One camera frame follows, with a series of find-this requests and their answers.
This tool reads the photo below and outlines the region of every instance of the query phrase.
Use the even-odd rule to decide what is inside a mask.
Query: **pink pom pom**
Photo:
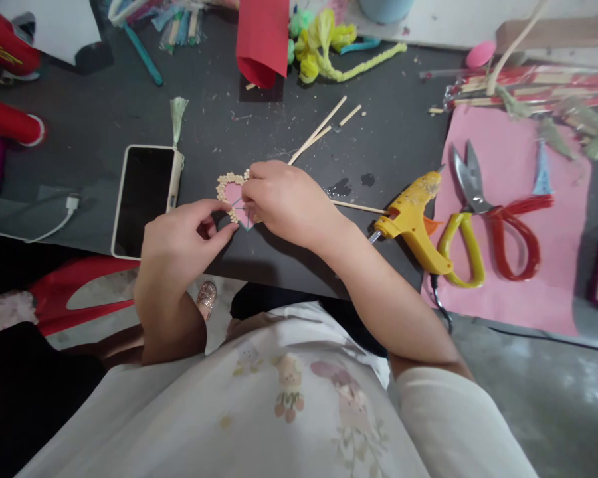
[[[496,51],[496,43],[492,41],[476,45],[467,55],[465,64],[470,70],[477,70],[494,56],[494,51]]]

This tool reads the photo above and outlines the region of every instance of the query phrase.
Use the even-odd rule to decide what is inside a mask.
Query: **heart-shaped craft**
[[[241,224],[245,230],[249,231],[252,227],[261,222],[253,211],[244,209],[244,202],[241,199],[241,187],[248,180],[248,169],[243,176],[234,173],[227,173],[225,176],[217,178],[217,198],[220,201],[227,202],[233,208],[229,211],[231,222]]]

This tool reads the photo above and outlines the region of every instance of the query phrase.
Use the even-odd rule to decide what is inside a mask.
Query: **glitter shoe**
[[[210,281],[204,282],[201,285],[201,289],[199,289],[199,294],[197,294],[197,301],[195,303],[206,322],[211,318],[211,312],[213,311],[216,298],[217,288],[215,287],[215,284]]]

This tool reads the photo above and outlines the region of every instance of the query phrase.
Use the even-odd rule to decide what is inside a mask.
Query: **phone case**
[[[128,150],[136,148],[149,148],[149,149],[172,149],[175,151],[173,157],[173,169],[171,170],[171,183],[168,188],[168,197],[164,198],[164,213],[169,213],[177,207],[177,198],[179,196],[179,178],[181,176],[181,170],[184,165],[184,156],[172,146],[153,146],[153,145],[128,145],[124,151],[124,164],[122,165],[122,177],[120,178],[120,190],[118,192],[118,203],[115,208],[115,223],[113,225],[113,237],[111,239],[111,255],[118,259],[131,259],[140,260],[140,258],[120,256],[115,253],[115,238],[118,232],[118,220],[120,218],[120,203],[122,201],[122,191],[124,190],[124,177],[126,176],[126,161],[128,159]]]

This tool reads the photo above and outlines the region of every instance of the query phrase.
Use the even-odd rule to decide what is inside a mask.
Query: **yellow pipe cleaner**
[[[352,43],[356,38],[356,31],[350,31],[350,26],[334,26],[334,12],[331,9],[324,9],[308,30],[302,30],[295,46],[295,53],[298,60],[301,60],[301,71],[299,78],[303,83],[312,83],[317,75],[322,74],[326,78],[343,82],[357,76],[359,73],[368,71],[399,52],[407,50],[405,43],[397,43],[395,46],[375,56],[367,62],[358,64],[347,72],[336,70],[329,58],[330,45],[335,38],[338,49],[345,46],[345,43]],[[319,47],[323,49],[323,56],[319,53]]]

